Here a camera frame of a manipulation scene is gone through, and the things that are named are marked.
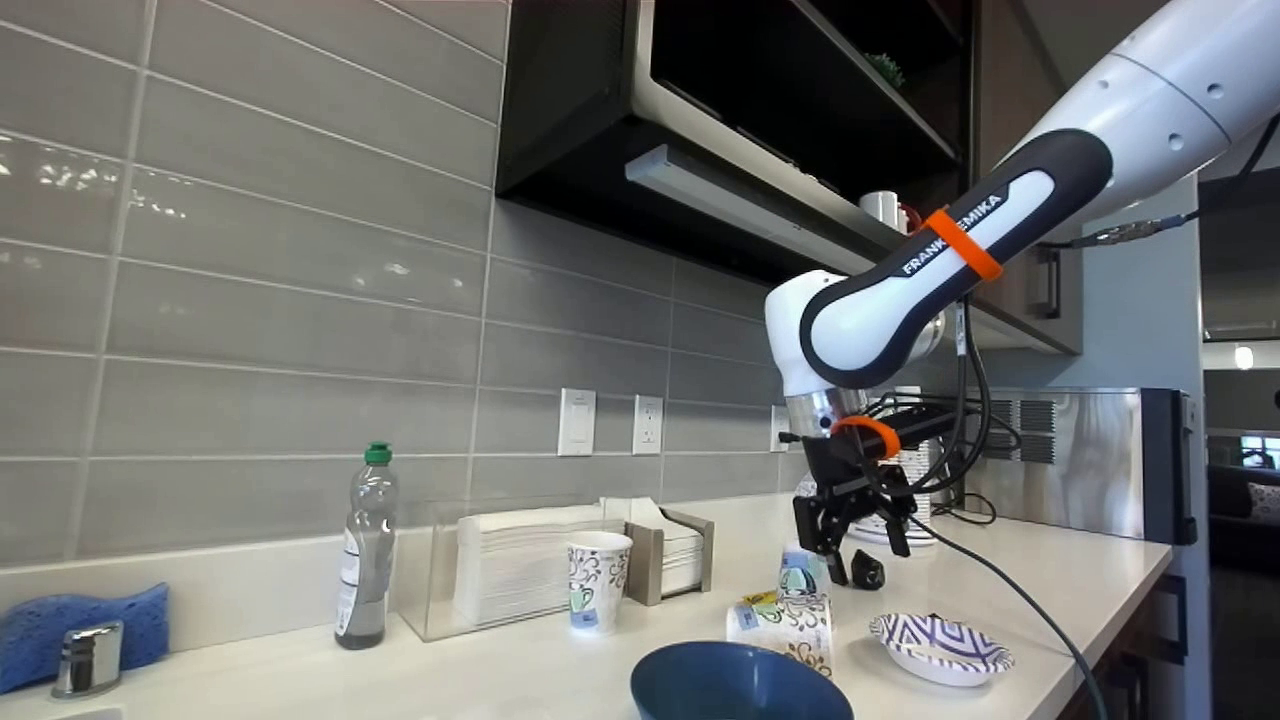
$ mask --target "blue bowl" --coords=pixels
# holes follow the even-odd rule
[[[794,654],[751,642],[667,642],[633,667],[645,720],[851,720],[845,692]]]

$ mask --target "white robotic arm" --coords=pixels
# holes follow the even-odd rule
[[[1125,209],[1189,175],[1277,108],[1280,0],[1174,0],[942,225],[951,219],[985,264],[1004,264],[1075,213]],[[919,328],[982,279],[945,235],[917,232],[864,274],[805,272],[769,296],[769,344],[795,435],[830,435],[841,419],[832,386],[886,382]]]

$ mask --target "tissue box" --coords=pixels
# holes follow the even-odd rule
[[[715,522],[672,507],[665,520],[665,527],[624,522],[633,536],[627,597],[640,603],[714,587]]]

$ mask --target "paper cup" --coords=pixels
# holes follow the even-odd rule
[[[830,559],[809,549],[790,549],[776,587],[786,597],[830,597],[832,587]]]
[[[832,676],[836,632],[830,597],[745,597],[726,610],[726,639],[774,648]]]
[[[622,530],[577,530],[568,539],[568,628],[618,628],[618,609],[627,583],[627,550],[633,536]]]

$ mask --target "blue towel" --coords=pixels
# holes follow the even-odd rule
[[[157,665],[168,651],[168,583],[136,597],[35,597],[0,615],[0,697],[57,676],[73,628],[125,622],[119,667]]]

